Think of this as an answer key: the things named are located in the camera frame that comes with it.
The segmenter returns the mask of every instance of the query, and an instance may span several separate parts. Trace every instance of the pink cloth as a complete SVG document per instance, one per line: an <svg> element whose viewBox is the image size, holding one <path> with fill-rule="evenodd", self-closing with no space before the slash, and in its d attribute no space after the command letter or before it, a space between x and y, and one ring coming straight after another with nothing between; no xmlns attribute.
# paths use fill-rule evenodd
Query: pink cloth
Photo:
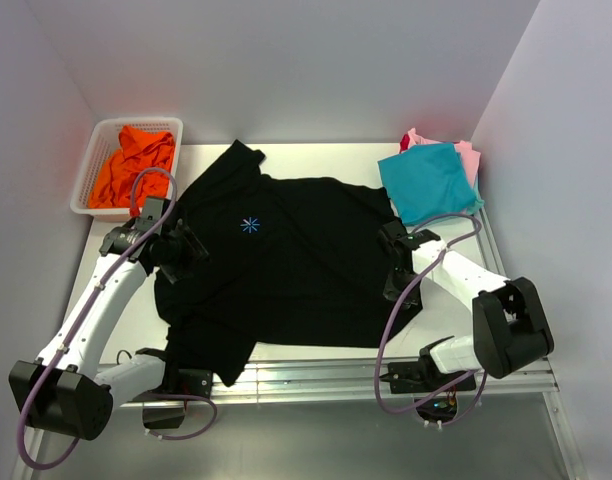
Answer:
<svg viewBox="0 0 612 480"><path fill-rule="evenodd" d="M432 145L433 143L442 142L438 142L437 140L429 140L421 135L417 135L416 129L411 128L399 143L399 153L405 152L410 147L415 145ZM471 186L471 188L475 188L475 179L477 178L479 157L481 156L481 153L477 150L473 150L473 145L470 142L464 142L462 140L458 143L454 143L453 145L462 159L462 166L464 167L464 172L466 172L468 184Z"/></svg>

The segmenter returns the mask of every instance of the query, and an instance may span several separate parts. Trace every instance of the clothing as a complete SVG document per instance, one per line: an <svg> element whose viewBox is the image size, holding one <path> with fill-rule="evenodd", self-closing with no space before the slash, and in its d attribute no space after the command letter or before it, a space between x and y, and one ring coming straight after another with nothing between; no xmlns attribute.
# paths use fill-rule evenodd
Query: clothing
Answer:
<svg viewBox="0 0 612 480"><path fill-rule="evenodd" d="M119 132L121 148L102 166L88 199L89 208L130 207L130 192L137 175L148 167L170 171L175 140L170 132L148 133L126 125ZM168 178L159 173L144 175L137 186L137 205L146 197L165 197Z"/></svg>
<svg viewBox="0 0 612 480"><path fill-rule="evenodd" d="M436 143L440 142L417 135L417 129L411 128L402 137L402 141L399 143L399 153L405 152L414 145L434 145ZM453 145L461 157L464 172L466 172L466 178L468 179L468 184L474 189L481 153L477 150L473 150L473 145L470 142L465 142L462 140L454 143Z"/></svg>
<svg viewBox="0 0 612 480"><path fill-rule="evenodd" d="M378 165L404 225L460 212L475 203L459 154L450 143L416 145Z"/></svg>
<svg viewBox="0 0 612 480"><path fill-rule="evenodd" d="M255 343L377 347L393 304L377 241L396 220L386 191L332 178L275 180L235 142L181 196L211 255L195 276L155 282L166 350L230 386ZM421 307L397 317L397 334Z"/></svg>

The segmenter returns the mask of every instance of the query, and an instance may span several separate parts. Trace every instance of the white wall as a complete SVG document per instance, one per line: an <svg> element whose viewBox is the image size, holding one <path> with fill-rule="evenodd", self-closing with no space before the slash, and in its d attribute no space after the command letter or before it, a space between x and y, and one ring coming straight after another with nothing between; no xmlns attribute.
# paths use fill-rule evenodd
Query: white wall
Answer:
<svg viewBox="0 0 612 480"><path fill-rule="evenodd" d="M28 0L93 111L186 143L470 137L538 0Z"/></svg>
<svg viewBox="0 0 612 480"><path fill-rule="evenodd" d="M0 0L0 479L16 455L8 387L56 331L89 220L69 211L92 114L22 0Z"/></svg>
<svg viewBox="0 0 612 480"><path fill-rule="evenodd" d="M592 479L612 480L612 0L542 0L479 123L507 270L532 278Z"/></svg>

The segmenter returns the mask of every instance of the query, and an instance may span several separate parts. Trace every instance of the gray floor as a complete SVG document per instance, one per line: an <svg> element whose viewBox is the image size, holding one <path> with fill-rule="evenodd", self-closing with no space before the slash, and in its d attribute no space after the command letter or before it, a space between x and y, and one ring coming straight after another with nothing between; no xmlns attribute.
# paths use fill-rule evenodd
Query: gray floor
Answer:
<svg viewBox="0 0 612 480"><path fill-rule="evenodd" d="M198 408L200 417L207 410ZM198 420L188 420L189 427ZM63 438L49 439L44 460ZM141 409L123 409L82 442L49 479L564 479L540 394L485 397L470 418L439 433L375 402L220 407L205 436L158 442L143 436Z"/></svg>

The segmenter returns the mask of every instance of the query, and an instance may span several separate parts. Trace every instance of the shirt sleeve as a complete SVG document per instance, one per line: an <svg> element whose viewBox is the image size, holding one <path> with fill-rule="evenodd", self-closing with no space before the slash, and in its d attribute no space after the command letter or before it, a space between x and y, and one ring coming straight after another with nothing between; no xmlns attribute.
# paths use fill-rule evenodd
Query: shirt sleeve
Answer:
<svg viewBox="0 0 612 480"><path fill-rule="evenodd" d="M264 158L265 155L260 150L251 150L239 140L235 140L228 150L188 187L180 201L187 205L197 204L249 186L261 175L259 164Z"/></svg>
<svg viewBox="0 0 612 480"><path fill-rule="evenodd" d="M180 368L210 370L224 385L232 386L244 371L255 340L227 326L212 322L185 322L168 329L166 352Z"/></svg>

